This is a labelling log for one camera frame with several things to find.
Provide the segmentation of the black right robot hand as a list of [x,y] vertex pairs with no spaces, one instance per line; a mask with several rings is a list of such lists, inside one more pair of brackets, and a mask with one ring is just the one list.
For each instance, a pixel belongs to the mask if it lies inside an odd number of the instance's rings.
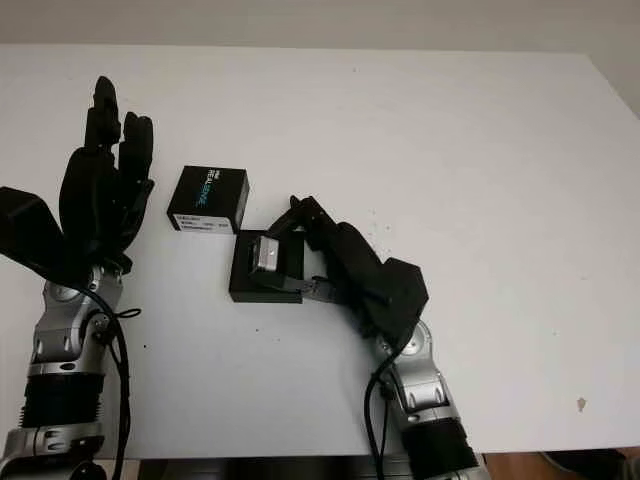
[[353,225],[335,222],[312,196],[291,196],[290,208],[266,230],[266,237],[281,242],[298,229],[310,249],[322,254],[326,275],[305,280],[268,272],[266,285],[316,301],[346,305],[356,315],[359,333],[365,338],[375,337],[379,328],[366,302],[380,298],[370,286],[382,262],[373,248]]

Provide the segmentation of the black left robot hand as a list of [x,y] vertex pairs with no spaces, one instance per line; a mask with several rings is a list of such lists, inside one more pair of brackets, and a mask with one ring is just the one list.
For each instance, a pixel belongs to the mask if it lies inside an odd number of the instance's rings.
[[152,120],[133,112],[120,118],[113,83],[99,77],[84,144],[68,161],[59,195],[65,240],[89,265],[131,271],[125,251],[142,226],[154,187],[153,146]]

